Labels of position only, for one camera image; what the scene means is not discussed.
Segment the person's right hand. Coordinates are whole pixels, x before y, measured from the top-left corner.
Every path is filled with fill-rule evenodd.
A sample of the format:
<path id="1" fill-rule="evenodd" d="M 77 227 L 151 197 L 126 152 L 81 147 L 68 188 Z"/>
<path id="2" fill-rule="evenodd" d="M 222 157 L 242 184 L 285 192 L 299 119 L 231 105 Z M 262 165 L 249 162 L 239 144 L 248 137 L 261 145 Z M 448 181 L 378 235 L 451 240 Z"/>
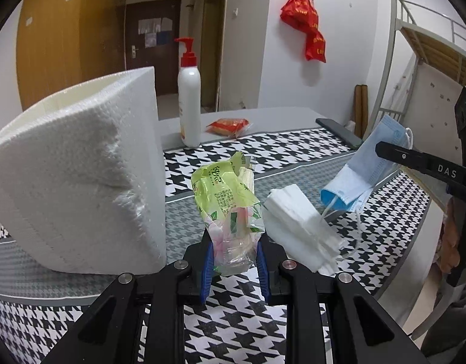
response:
<path id="1" fill-rule="evenodd" d="M 450 274 L 451 270 L 460 263 L 458 241 L 459 232 L 454 218 L 454 201 L 451 198 L 443 219 L 441 246 L 438 251 L 438 266 L 444 274 Z"/>

